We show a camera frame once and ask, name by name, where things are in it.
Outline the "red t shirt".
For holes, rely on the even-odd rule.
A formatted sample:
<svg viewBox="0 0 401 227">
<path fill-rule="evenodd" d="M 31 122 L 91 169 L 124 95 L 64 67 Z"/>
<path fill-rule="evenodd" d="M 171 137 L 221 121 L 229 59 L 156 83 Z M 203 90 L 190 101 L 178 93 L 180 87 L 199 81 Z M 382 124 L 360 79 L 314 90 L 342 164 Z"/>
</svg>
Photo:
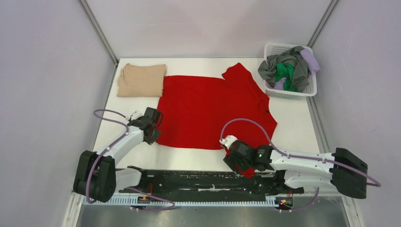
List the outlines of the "red t shirt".
<svg viewBox="0 0 401 227">
<path fill-rule="evenodd" d="M 164 115 L 157 143 L 172 148 L 214 150 L 228 135 L 251 147 L 268 144 L 278 125 L 269 97 L 237 63 L 220 78 L 173 75 L 164 79 L 157 109 Z"/>
</svg>

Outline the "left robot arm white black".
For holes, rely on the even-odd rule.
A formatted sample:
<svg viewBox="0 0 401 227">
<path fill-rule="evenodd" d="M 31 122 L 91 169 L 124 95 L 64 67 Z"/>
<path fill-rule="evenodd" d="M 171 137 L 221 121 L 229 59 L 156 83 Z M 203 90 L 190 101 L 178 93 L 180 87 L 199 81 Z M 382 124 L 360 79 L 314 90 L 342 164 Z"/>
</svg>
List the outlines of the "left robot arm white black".
<svg viewBox="0 0 401 227">
<path fill-rule="evenodd" d="M 160 137 L 159 126 L 164 115 L 161 111 L 147 107 L 145 113 L 135 111 L 130 116 L 111 110 L 125 119 L 124 122 L 104 118 L 94 111 L 94 116 L 124 127 L 123 132 L 109 145 L 97 151 L 81 153 L 73 183 L 73 191 L 85 196 L 88 203 L 107 202 L 115 192 L 132 187 L 136 192 L 148 188 L 148 179 L 138 169 L 127 167 L 118 169 L 117 164 L 136 146 L 152 145 Z"/>
</svg>

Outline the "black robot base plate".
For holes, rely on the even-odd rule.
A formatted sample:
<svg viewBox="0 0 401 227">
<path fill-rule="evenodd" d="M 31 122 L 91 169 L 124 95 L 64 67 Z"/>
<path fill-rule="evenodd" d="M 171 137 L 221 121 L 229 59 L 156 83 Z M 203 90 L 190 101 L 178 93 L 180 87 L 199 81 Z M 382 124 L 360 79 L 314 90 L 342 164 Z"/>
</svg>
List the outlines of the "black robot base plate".
<svg viewBox="0 0 401 227">
<path fill-rule="evenodd" d="M 233 172 L 142 169 L 135 188 L 174 202 L 263 201 L 266 196 L 304 193 L 302 187 L 286 186 L 283 175 L 279 171 L 246 178 Z"/>
</svg>

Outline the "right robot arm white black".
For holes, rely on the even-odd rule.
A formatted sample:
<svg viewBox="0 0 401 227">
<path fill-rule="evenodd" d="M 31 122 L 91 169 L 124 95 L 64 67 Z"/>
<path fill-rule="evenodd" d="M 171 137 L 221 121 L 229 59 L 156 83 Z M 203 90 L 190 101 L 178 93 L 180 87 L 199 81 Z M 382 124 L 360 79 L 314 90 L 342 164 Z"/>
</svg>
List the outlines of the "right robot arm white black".
<svg viewBox="0 0 401 227">
<path fill-rule="evenodd" d="M 245 176 L 248 170 L 273 171 L 273 187 L 279 193 L 320 187 L 355 199 L 366 198 L 368 165 L 345 148 L 324 154 L 279 152 L 270 145 L 253 148 L 234 136 L 221 139 L 220 144 L 227 151 L 223 160 L 234 173 Z"/>
</svg>

